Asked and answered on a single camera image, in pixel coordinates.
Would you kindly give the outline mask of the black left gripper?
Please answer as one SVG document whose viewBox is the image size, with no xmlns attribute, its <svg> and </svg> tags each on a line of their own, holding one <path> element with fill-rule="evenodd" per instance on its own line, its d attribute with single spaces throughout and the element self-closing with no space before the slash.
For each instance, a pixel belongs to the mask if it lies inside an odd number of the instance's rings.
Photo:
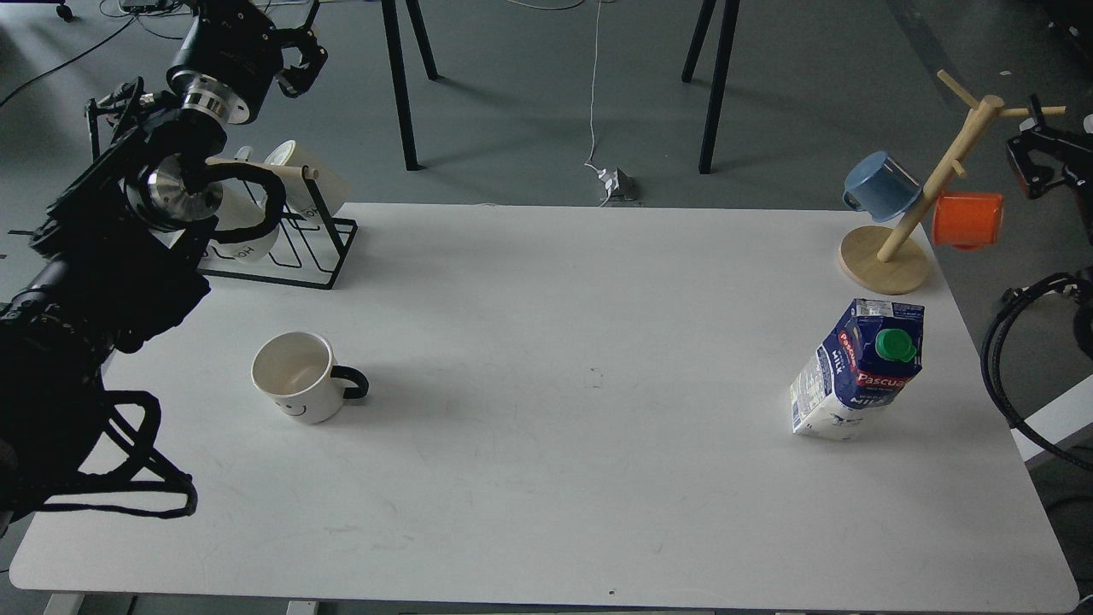
<svg viewBox="0 0 1093 615">
<path fill-rule="evenodd" d="M 289 98 L 312 90 L 329 59 L 314 29 L 277 29 L 250 1 L 184 1 L 193 21 L 167 70 L 172 93 L 212 92 L 223 100 L 227 125 L 249 125 L 277 78 Z M 283 66 L 283 51 L 299 54 Z"/>
</svg>

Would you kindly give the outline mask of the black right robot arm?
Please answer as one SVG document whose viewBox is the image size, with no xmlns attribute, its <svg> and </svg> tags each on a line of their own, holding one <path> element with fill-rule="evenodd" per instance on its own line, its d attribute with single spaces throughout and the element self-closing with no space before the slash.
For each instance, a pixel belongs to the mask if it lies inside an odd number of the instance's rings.
<svg viewBox="0 0 1093 615">
<path fill-rule="evenodd" d="M 1043 108 L 1036 95 L 1030 96 L 1027 110 L 1029 118 L 1022 122 L 1019 135 L 1006 143 L 1008 164 L 1029 199 L 1038 199 L 1059 186 L 1068 187 L 1076 199 L 1083 234 L 1090 238 L 1090 188 L 1092 188 L 1090 134 L 1080 135 L 1047 125 L 1045 118 L 1047 110 Z M 1020 315 L 1041 297 L 1050 293 L 1069 296 L 1076 303 L 1077 311 L 1071 327 L 1073 338 L 1083 354 L 1092 354 L 1090 268 L 1085 267 L 1077 272 L 1056 272 L 1027 287 L 1007 289 L 1003 293 L 998 312 L 995 314 L 982 342 L 979 351 L 982 378 L 988 397 L 1007 421 L 1008 428 L 1026 436 L 1031 443 L 1038 445 L 1044 452 L 1089 472 L 1092 466 L 1088 460 L 1059 448 L 1057 443 L 1051 443 L 1027 424 L 1026 417 L 1021 416 L 1012 405 L 1001 380 L 1001 354 L 1008 333 L 1016 324 Z"/>
</svg>

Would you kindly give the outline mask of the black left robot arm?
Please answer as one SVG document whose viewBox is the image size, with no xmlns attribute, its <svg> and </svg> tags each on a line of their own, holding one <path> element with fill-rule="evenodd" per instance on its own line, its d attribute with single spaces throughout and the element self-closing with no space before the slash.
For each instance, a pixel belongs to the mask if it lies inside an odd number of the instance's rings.
<svg viewBox="0 0 1093 615">
<path fill-rule="evenodd" d="M 278 228 L 282 175 L 212 162 L 228 125 L 249 125 L 271 85 L 312 88 L 327 52 L 313 1 L 280 28 L 250 1 L 192 1 L 167 71 L 90 100 L 89 133 L 114 117 L 108 147 L 48 206 L 32 234 L 46 267 L 3 305 L 3 524 L 30 513 L 180 518 L 196 510 L 187 472 L 155 448 L 161 406 L 145 390 L 108 390 L 105 363 L 179 326 L 210 291 L 208 243 Z"/>
</svg>

